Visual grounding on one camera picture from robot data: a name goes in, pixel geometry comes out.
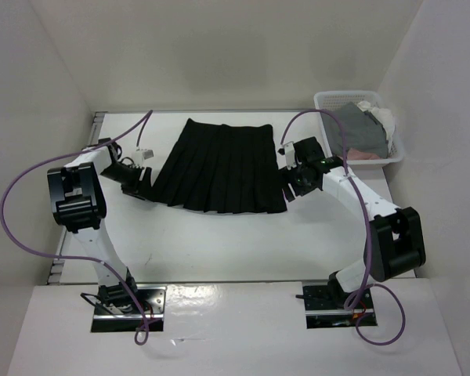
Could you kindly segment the black pleated skirt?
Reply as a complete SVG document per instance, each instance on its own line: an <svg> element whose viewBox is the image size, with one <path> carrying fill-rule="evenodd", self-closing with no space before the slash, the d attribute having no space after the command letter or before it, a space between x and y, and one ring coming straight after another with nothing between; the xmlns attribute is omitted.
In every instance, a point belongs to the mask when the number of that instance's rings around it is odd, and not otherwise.
<svg viewBox="0 0 470 376"><path fill-rule="evenodd" d="M188 119L151 190L154 202L219 214L287 210L273 126Z"/></svg>

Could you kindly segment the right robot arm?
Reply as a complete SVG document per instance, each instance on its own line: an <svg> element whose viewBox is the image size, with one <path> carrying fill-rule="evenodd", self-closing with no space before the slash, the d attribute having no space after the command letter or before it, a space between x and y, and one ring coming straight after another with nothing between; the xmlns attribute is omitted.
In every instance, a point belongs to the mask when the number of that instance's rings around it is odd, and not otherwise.
<svg viewBox="0 0 470 376"><path fill-rule="evenodd" d="M346 307L367 283L384 282L426 262L421 219L412 207L400 208L372 190L339 157L326 157L314 137L280 147L286 166L279 170L287 201L314 190L330 194L367 225L362 259L329 276L328 301Z"/></svg>

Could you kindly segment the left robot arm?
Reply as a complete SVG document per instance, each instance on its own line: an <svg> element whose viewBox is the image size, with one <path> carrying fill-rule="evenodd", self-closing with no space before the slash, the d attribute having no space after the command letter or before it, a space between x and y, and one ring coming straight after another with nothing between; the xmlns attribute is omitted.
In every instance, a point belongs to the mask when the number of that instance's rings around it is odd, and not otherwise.
<svg viewBox="0 0 470 376"><path fill-rule="evenodd" d="M99 260L94 265L99 307L135 313L140 293L107 232L107 203L99 177L119 183L125 195L148 201L152 198L152 169L120 161L120 146L108 138L100 139L97 146L98 150L88 147L71 163L48 170L52 214L57 224L73 233L89 258Z"/></svg>

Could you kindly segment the pink cloth in basket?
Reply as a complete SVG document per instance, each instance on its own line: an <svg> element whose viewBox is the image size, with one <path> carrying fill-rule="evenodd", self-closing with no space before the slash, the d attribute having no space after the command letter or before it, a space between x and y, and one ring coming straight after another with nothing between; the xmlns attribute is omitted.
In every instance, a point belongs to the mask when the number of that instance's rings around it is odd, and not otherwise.
<svg viewBox="0 0 470 376"><path fill-rule="evenodd" d="M350 148L347 153L347 159L349 161L370 161L370 160L380 160L381 158L371 152L364 152L355 148Z"/></svg>

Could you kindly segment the grey skirt in basket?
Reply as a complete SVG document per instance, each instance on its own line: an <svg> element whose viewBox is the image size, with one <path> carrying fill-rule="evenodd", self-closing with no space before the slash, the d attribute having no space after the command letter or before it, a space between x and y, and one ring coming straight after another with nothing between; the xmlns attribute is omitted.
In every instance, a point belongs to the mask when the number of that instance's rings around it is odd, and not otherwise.
<svg viewBox="0 0 470 376"><path fill-rule="evenodd" d="M332 114L342 123L346 149L376 154L384 159L389 155L386 133L378 120L364 113L355 103L349 102ZM321 114L328 145L332 154L342 155L342 133L332 117Z"/></svg>

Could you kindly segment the white cloth in basket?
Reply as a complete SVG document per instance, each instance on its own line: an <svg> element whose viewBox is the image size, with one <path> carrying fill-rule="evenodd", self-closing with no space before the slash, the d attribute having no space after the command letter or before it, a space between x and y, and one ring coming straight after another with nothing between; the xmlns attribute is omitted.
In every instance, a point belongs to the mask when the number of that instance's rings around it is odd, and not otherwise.
<svg viewBox="0 0 470 376"><path fill-rule="evenodd" d="M388 145L389 147L391 147L393 136L396 130L395 117L393 116L392 111L388 108L376 107L366 100L360 101L356 105L365 114L372 117L374 120L376 120L382 125L383 129L385 130Z"/></svg>

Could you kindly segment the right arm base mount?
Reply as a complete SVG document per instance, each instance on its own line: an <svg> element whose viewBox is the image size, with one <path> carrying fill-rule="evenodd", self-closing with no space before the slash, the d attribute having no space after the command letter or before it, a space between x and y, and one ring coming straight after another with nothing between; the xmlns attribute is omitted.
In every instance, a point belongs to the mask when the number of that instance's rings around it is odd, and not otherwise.
<svg viewBox="0 0 470 376"><path fill-rule="evenodd" d="M308 329L361 327L378 325L371 291L367 289L355 309L344 309L347 295L334 295L325 282L304 282L295 296L303 302Z"/></svg>

